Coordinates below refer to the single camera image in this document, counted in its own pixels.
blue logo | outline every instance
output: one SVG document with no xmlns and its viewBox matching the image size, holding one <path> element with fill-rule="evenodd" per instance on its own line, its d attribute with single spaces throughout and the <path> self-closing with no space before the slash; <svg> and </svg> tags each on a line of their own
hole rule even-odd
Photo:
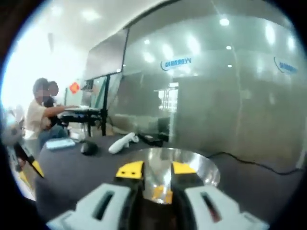
<svg viewBox="0 0 307 230">
<path fill-rule="evenodd" d="M 162 70 L 168 71 L 172 68 L 179 67 L 179 66 L 186 65 L 186 64 L 191 64 L 191 63 L 192 63 L 192 59 L 190 57 L 186 57 L 186 58 L 181 58 L 181 59 L 176 59 L 176 60 L 171 60 L 171 61 L 161 61 L 160 66 Z"/>
<path fill-rule="evenodd" d="M 295 74 L 297 73 L 297 68 L 285 63 L 285 62 L 282 62 L 282 61 L 279 61 L 277 59 L 277 57 L 274 57 L 274 62 L 275 62 L 275 65 L 276 67 L 279 69 L 279 71 L 281 73 L 286 73 L 286 74 Z"/>
</svg>

white shirt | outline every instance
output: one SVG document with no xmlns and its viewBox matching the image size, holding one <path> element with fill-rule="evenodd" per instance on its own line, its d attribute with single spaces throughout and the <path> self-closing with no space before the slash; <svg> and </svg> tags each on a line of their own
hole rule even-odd
<svg viewBox="0 0 307 230">
<path fill-rule="evenodd" d="M 51 124 L 47 117 L 43 118 L 45 109 L 46 107 L 38 104 L 36 100 L 31 101 L 24 124 L 26 132 L 30 132 L 29 138 L 37 138 L 39 133 Z"/>
</svg>

jeans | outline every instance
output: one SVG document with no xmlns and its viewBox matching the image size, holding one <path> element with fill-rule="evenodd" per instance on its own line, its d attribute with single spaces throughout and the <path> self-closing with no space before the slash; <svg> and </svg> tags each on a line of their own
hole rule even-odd
<svg viewBox="0 0 307 230">
<path fill-rule="evenodd" d="M 68 133 L 63 129 L 63 127 L 55 125 L 51 129 L 44 130 L 38 135 L 40 149 L 42 149 L 44 144 L 50 139 L 67 137 L 69 137 Z"/>
</svg>

white vr controller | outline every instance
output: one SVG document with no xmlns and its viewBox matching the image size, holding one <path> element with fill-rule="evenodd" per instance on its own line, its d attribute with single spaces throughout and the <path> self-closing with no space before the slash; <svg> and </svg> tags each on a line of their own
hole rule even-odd
<svg viewBox="0 0 307 230">
<path fill-rule="evenodd" d="M 113 145 L 110 146 L 109 152 L 116 154 L 120 152 L 124 147 L 128 148 L 130 142 L 138 143 L 139 138 L 135 133 L 129 133 L 123 138 L 117 140 Z"/>
</svg>

black stand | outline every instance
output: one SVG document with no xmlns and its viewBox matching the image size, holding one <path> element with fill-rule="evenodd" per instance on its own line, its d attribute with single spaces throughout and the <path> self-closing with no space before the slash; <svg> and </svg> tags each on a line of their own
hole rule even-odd
<svg viewBox="0 0 307 230">
<path fill-rule="evenodd" d="M 109 91 L 109 84 L 110 84 L 110 75 L 106 76 L 106 86 L 105 86 L 105 95 L 104 95 L 104 103 L 101 109 L 101 134 L 106 136 L 106 119 L 107 119 L 107 95 Z"/>
</svg>

